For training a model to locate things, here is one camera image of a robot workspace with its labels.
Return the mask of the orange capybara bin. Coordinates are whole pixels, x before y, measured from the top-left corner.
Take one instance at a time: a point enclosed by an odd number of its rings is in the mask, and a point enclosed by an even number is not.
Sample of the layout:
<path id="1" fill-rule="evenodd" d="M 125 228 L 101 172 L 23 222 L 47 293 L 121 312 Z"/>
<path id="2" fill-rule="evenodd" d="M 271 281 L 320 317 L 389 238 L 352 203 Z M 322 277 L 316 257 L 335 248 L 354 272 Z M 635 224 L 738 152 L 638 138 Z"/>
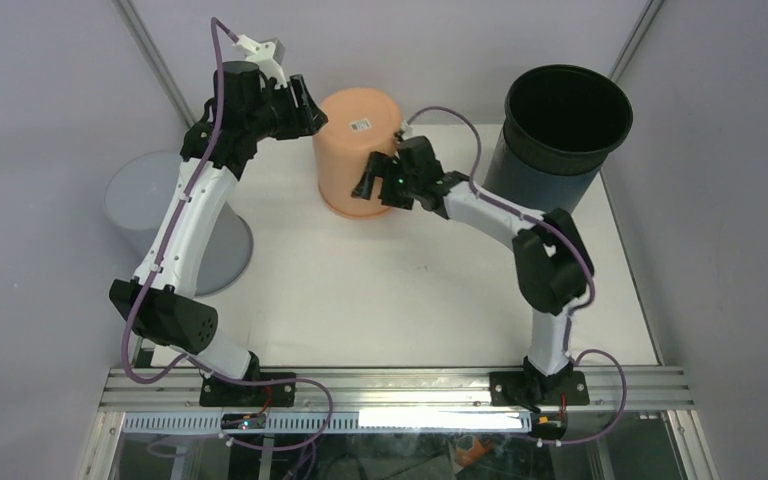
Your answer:
<path id="1" fill-rule="evenodd" d="M 351 196 L 373 152 L 395 152 L 395 133 L 403 116 L 385 92 L 353 87 L 329 95 L 321 104 L 327 124 L 313 136 L 317 185 L 325 205 L 350 219 L 371 219 L 388 212 L 378 200 Z"/>

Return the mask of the grey plastic bin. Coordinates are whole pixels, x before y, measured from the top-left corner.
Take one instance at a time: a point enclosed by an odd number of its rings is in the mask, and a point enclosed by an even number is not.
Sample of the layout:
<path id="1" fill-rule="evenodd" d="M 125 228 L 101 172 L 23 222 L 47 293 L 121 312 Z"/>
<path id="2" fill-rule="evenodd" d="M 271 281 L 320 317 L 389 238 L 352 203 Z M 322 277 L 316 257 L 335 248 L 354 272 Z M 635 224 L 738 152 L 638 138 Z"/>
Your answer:
<path id="1" fill-rule="evenodd" d="M 147 153 L 120 168 L 107 186 L 105 214 L 130 243 L 137 261 L 149 252 L 158 233 L 177 185 L 180 163 L 181 157 L 174 152 Z M 246 271 L 252 254 L 248 223 L 230 205 L 224 205 L 200 265 L 196 295 L 215 294 L 232 285 Z"/>

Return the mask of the black ribbed bin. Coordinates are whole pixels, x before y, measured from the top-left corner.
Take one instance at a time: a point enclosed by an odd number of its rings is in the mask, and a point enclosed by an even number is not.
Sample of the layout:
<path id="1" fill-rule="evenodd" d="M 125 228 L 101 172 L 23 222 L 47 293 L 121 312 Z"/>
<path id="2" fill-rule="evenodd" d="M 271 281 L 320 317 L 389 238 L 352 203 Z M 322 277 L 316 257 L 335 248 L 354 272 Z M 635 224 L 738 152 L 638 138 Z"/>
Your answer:
<path id="1" fill-rule="evenodd" d="M 516 78 L 504 114 L 502 138 L 510 153 L 537 171 L 567 177 L 601 168 L 633 125 L 630 100 L 616 83 L 566 64 Z"/>

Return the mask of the dark blue bin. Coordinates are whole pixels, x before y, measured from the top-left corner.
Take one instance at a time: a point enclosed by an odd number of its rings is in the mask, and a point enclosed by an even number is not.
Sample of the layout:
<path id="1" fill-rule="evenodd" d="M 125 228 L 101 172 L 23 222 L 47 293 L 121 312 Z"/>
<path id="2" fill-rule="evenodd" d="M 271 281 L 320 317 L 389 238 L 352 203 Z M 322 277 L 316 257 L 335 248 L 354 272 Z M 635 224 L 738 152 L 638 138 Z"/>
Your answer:
<path id="1" fill-rule="evenodd" d="M 598 173 L 596 169 L 560 176 L 539 171 L 513 152 L 501 132 L 481 186 L 522 207 L 544 212 L 561 208 L 572 214 Z"/>

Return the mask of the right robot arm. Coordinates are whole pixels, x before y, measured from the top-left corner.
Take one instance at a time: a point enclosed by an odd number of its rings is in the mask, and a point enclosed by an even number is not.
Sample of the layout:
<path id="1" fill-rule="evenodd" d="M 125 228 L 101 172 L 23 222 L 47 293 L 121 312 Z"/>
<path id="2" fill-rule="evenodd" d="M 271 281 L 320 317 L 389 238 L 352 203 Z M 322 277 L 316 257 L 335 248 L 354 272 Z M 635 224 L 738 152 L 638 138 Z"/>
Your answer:
<path id="1" fill-rule="evenodd" d="M 404 210 L 420 204 L 508 248 L 519 291 L 533 309 L 532 343 L 523 361 L 525 394 L 538 405 L 562 394 L 574 368 L 569 357 L 572 315 L 594 276 L 567 211 L 521 210 L 480 191 L 470 176 L 444 171 L 424 136 L 399 142 L 393 155 L 372 152 L 351 195 L 364 200 L 376 196 L 382 205 Z"/>

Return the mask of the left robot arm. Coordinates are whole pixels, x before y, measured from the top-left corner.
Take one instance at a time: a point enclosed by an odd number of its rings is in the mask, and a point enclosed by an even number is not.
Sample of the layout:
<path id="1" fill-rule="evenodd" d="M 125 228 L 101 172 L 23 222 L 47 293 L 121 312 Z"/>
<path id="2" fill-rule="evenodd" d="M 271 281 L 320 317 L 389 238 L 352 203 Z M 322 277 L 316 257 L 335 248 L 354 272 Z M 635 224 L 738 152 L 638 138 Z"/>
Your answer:
<path id="1" fill-rule="evenodd" d="M 221 211 L 259 143 L 310 137 L 328 118 L 301 74 L 279 80 L 253 62 L 228 61 L 214 72 L 213 88 L 202 117 L 184 135 L 156 237 L 132 277 L 112 282 L 109 299 L 126 322 L 122 353 L 133 335 L 169 347 L 223 378 L 223 394 L 248 406 L 261 392 L 258 359 L 221 330 L 215 308 L 197 301 L 197 277 Z"/>

